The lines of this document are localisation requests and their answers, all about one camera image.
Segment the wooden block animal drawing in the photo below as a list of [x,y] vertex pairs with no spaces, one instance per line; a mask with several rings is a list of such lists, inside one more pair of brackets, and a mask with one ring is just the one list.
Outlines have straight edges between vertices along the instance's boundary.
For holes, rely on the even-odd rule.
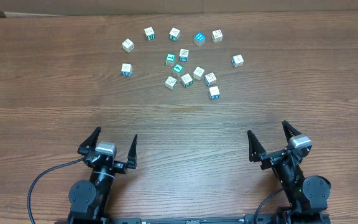
[[165,81],[165,86],[171,90],[174,90],[177,87],[178,80],[169,76]]

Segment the green number four block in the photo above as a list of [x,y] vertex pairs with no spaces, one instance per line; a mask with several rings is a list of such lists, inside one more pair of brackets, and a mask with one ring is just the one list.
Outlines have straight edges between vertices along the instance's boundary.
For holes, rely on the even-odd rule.
[[183,71],[184,71],[184,66],[182,66],[180,64],[175,64],[172,68],[173,74],[178,77],[182,76]]

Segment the wooden block M drawing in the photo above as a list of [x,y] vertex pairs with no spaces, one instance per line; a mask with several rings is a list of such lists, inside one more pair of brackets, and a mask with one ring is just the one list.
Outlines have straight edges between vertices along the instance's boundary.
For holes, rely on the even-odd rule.
[[181,82],[185,88],[191,86],[193,84],[193,79],[191,78],[190,74],[187,73],[181,76]]

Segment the leaf block blue side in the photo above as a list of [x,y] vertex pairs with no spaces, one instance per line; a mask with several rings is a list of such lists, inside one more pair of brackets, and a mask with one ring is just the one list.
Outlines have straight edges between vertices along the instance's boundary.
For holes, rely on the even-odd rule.
[[179,53],[179,61],[187,62],[188,61],[189,50],[181,49]]

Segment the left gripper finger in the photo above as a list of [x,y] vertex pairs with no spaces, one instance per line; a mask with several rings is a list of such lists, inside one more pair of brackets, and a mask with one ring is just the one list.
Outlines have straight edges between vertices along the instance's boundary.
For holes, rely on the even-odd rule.
[[136,169],[137,167],[137,135],[132,140],[131,147],[127,155],[127,168]]
[[82,156],[86,156],[88,155],[91,151],[95,151],[96,149],[96,144],[98,142],[98,138],[99,138],[99,134],[101,132],[101,128],[97,127],[92,134],[85,140],[83,141],[78,150],[77,153],[82,155]]

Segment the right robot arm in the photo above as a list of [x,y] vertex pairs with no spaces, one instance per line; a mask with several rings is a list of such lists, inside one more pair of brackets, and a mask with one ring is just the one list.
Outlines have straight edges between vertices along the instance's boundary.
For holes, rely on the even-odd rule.
[[[330,223],[328,208],[331,183],[328,179],[312,175],[305,177],[300,164],[312,148],[311,139],[295,129],[288,121],[282,122],[287,146],[267,153],[256,135],[249,130],[249,160],[260,162],[262,170],[272,169],[282,188],[269,195],[255,213],[244,216],[245,223]],[[288,207],[277,208],[276,213],[261,215],[262,207],[280,192],[285,192]]]

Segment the plain wooden block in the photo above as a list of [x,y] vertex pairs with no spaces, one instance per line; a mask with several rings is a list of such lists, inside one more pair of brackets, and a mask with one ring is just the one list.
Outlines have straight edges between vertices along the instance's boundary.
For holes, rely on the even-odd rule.
[[193,78],[195,78],[196,80],[201,80],[203,74],[204,74],[204,69],[201,67],[196,67],[193,72]]

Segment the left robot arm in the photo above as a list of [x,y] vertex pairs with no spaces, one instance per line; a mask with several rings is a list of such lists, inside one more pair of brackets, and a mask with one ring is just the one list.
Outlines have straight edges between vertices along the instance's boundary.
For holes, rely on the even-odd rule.
[[137,136],[132,140],[127,161],[116,160],[116,145],[98,141],[101,128],[80,144],[78,153],[84,156],[83,162],[92,169],[88,180],[73,184],[69,191],[71,203],[67,223],[111,223],[105,213],[109,194],[116,174],[126,174],[128,169],[137,167]]

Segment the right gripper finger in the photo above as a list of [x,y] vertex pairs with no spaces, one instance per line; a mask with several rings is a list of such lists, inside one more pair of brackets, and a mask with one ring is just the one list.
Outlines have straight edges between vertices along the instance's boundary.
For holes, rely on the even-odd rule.
[[261,161],[261,157],[266,155],[264,147],[251,130],[248,130],[247,137],[249,140],[249,160],[251,162]]
[[295,129],[288,121],[282,122],[283,130],[288,144],[298,144],[299,139],[302,138],[301,133]]

